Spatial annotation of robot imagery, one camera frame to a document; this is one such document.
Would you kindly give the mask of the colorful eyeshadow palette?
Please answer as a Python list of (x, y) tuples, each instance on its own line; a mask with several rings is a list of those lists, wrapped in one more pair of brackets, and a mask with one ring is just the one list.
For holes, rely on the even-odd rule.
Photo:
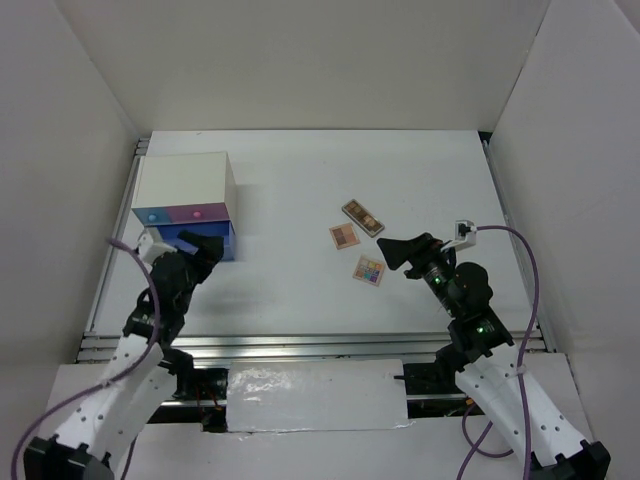
[(361, 255), (352, 277), (368, 285), (379, 286), (386, 269), (384, 261)]

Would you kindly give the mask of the white drawer cabinet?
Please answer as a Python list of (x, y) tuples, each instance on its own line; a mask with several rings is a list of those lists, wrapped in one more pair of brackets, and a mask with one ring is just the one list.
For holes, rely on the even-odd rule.
[(209, 203), (225, 203), (229, 221), (236, 221), (236, 182), (226, 152), (141, 158), (131, 210)]

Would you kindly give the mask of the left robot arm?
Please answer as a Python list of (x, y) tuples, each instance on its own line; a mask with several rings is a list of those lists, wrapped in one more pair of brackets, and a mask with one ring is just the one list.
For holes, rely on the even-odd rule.
[(169, 397), (196, 386), (191, 355), (172, 343), (185, 324), (192, 295), (224, 257), (224, 239), (181, 230), (184, 251), (144, 232), (136, 247), (109, 244), (140, 267), (146, 288), (136, 299), (115, 352), (96, 383), (34, 420), (18, 441), (11, 478), (112, 479), (130, 458), (138, 434)]

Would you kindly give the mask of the dark blue drawer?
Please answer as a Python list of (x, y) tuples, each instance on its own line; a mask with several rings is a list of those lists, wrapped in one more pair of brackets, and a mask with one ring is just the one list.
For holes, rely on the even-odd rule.
[(156, 241), (162, 241), (191, 254), (196, 252), (196, 247), (178, 238), (178, 234), (182, 230), (203, 236), (220, 236), (224, 239), (224, 255), (222, 260), (233, 261), (235, 258), (236, 238), (230, 221), (160, 225), (147, 227), (146, 230)]

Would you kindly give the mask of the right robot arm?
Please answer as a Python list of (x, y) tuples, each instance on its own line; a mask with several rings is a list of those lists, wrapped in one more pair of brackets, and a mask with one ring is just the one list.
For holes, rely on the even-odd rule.
[(521, 462), (524, 478), (603, 479), (610, 453), (569, 422), (526, 368), (525, 342), (513, 339), (490, 306), (487, 271), (452, 261), (453, 250), (474, 244), (480, 230), (460, 221), (450, 242), (429, 233), (377, 241), (388, 268), (408, 264), (405, 277), (424, 281), (451, 318), (451, 342), (436, 354), (436, 382), (473, 400)]

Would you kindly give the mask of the light blue drawer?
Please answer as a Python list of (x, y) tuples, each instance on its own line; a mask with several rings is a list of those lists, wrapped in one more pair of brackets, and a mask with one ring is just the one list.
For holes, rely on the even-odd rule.
[(136, 207), (132, 211), (144, 226), (169, 225), (172, 223), (165, 207)]

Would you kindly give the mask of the pink drawer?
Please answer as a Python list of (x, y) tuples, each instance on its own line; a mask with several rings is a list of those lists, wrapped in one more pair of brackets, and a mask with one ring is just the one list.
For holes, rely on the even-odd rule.
[(178, 205), (166, 208), (174, 224), (229, 221), (231, 216), (225, 203)]

